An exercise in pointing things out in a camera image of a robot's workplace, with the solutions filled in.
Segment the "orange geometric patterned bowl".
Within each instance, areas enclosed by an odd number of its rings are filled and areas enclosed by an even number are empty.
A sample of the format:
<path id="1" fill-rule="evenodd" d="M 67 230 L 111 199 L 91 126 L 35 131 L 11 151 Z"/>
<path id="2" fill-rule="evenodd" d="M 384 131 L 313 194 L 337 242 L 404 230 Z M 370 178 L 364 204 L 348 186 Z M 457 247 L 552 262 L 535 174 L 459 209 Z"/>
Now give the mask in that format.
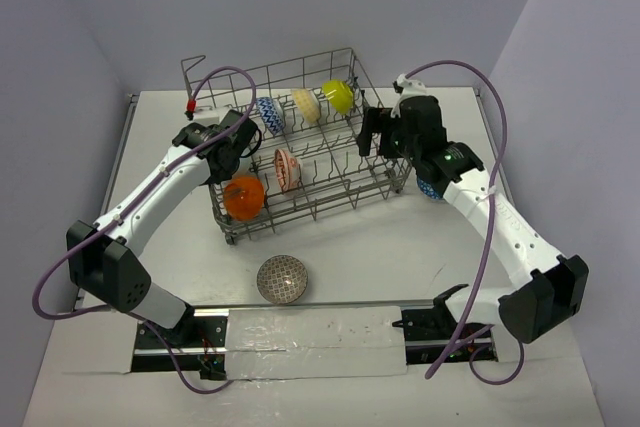
<path id="1" fill-rule="evenodd" d="M 252 176 L 232 179 L 223 191 L 224 207 L 237 221 L 249 221 L 257 217 L 263 208 L 264 199 L 262 182 Z"/>

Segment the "blue triangle patterned bowl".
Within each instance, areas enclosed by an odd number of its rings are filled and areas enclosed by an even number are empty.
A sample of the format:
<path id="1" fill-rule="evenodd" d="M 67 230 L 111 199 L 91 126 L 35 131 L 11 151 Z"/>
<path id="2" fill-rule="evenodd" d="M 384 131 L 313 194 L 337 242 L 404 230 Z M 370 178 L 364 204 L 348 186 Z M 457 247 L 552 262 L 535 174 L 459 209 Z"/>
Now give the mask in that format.
<path id="1" fill-rule="evenodd" d="M 435 191 L 435 189 L 433 188 L 433 186 L 431 184 L 429 184 L 428 182 L 426 182 L 423 179 L 417 177 L 416 178 L 416 184 L 417 184 L 420 192 L 423 193 L 429 199 L 431 199 L 433 201 L 441 201 L 442 200 L 442 196 L 440 194 L 438 194 Z"/>

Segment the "blue zigzag patterned bowl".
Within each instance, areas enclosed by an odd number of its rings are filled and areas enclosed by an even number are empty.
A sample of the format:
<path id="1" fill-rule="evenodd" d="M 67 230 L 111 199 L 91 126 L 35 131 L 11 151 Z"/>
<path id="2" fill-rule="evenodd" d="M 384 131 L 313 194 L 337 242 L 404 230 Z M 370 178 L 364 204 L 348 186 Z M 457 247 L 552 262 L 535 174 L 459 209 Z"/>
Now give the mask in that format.
<path id="1" fill-rule="evenodd" d="M 285 128 L 284 113 L 279 101 L 272 97 L 259 97 L 256 99 L 256 107 L 259 115 L 267 128 L 274 136 Z"/>

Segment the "white bowl yellow flower pattern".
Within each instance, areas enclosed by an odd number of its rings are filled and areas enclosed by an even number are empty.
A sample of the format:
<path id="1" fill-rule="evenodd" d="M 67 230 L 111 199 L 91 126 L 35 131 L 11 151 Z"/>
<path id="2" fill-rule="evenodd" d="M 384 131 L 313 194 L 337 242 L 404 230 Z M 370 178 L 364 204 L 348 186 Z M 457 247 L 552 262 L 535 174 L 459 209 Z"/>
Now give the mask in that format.
<path id="1" fill-rule="evenodd" d="M 320 104 L 315 94 L 308 89 L 292 89 L 291 97 L 304 120 L 316 124 L 320 119 Z"/>

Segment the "grey wire dish rack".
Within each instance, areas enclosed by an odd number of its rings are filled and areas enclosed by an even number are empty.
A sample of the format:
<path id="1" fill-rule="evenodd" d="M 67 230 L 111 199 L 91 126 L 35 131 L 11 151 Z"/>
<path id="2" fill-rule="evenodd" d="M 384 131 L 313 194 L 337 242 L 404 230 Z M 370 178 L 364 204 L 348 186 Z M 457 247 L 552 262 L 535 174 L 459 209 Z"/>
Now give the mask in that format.
<path id="1" fill-rule="evenodd" d="M 403 159 L 379 156 L 375 135 L 369 156 L 356 137 L 364 110 L 383 105 L 358 56 L 341 48 L 249 69 L 257 96 L 276 101 L 282 130 L 270 132 L 266 107 L 253 109 L 262 137 L 254 140 L 243 169 L 264 188 L 260 213 L 236 220 L 223 203 L 224 190 L 210 189 L 212 210 L 228 244 L 264 231 L 278 232 L 296 221 L 317 219 L 337 208 L 356 208 L 369 199 L 402 192 L 410 167 Z"/>

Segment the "grey brown patterned bowl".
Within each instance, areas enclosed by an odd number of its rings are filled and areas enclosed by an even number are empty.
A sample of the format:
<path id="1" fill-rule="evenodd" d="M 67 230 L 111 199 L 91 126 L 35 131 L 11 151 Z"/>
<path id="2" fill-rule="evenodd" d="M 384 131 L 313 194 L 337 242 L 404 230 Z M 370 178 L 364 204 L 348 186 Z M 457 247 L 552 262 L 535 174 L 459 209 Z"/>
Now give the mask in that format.
<path id="1" fill-rule="evenodd" d="M 256 285 L 260 295 L 274 305 L 287 305 L 306 292 L 309 274 L 305 265 L 289 255 L 267 259 L 257 272 Z"/>

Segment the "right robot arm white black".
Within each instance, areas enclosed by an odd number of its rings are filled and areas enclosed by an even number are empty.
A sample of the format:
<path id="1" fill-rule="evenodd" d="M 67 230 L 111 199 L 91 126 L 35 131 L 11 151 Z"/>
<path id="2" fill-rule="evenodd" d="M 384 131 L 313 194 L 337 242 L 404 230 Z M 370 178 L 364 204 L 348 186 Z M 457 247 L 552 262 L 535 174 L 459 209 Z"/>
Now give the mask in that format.
<path id="1" fill-rule="evenodd" d="M 375 135 L 380 156 L 409 161 L 419 180 L 490 240 L 510 281 L 507 288 L 480 290 L 469 316 L 454 303 L 438 309 L 434 325 L 439 334 L 455 338 L 470 321 L 501 325 L 530 344 L 579 312 L 588 266 L 578 255 L 564 256 L 503 194 L 491 192 L 481 159 L 468 145 L 448 140 L 437 98 L 414 95 L 403 97 L 395 108 L 364 108 L 357 137 L 361 156 L 369 154 Z"/>

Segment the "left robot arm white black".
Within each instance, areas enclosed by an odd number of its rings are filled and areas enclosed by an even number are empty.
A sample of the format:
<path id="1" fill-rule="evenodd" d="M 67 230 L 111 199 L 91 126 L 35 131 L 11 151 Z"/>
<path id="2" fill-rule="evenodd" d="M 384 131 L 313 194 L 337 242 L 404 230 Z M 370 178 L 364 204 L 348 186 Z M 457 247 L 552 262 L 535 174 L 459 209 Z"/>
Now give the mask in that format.
<path id="1" fill-rule="evenodd" d="M 236 110 L 218 124 L 183 127 L 155 169 L 111 211 L 67 231 L 71 281 L 108 307 L 152 324 L 172 345 L 195 335 L 193 307 L 155 284 L 140 261 L 158 227 L 194 189 L 228 181 L 261 141 L 258 125 Z"/>

